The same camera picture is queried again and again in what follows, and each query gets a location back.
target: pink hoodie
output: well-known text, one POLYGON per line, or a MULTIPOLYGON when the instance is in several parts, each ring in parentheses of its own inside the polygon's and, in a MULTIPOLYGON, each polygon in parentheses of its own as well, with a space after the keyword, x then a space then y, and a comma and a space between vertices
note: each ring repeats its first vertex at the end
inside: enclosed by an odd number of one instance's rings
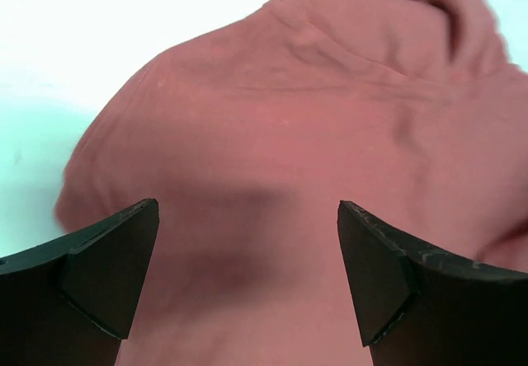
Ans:
POLYGON ((270 0, 141 68, 56 213, 73 231, 160 203, 119 366, 367 366, 339 200, 528 270, 527 121, 483 0, 270 0))

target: pink fabric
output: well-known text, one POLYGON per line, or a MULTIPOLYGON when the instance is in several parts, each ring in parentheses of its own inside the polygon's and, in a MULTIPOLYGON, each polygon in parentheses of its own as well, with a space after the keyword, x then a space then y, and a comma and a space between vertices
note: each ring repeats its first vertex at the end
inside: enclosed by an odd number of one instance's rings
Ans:
POLYGON ((367 366, 337 240, 352 200, 528 270, 528 78, 483 0, 270 0, 141 68, 83 136, 66 231, 161 227, 119 366, 367 366))

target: white wall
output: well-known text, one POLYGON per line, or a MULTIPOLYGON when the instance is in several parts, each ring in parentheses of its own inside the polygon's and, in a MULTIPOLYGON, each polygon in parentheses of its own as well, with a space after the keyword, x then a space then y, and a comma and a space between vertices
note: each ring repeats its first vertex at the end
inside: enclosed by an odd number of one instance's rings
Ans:
MULTIPOLYGON (((60 230, 52 208, 84 129, 155 54, 267 0, 0 0, 0 256, 60 230)), ((528 0, 490 0, 528 68, 528 0)))

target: white background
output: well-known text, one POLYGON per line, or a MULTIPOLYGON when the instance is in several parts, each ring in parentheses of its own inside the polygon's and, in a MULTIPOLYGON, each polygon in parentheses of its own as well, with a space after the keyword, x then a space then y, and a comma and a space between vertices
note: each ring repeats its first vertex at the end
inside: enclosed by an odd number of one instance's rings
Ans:
MULTIPOLYGON (((267 0, 0 0, 0 256, 56 237, 61 173, 83 131, 162 50, 267 0)), ((528 0, 489 0, 528 70, 528 0)))

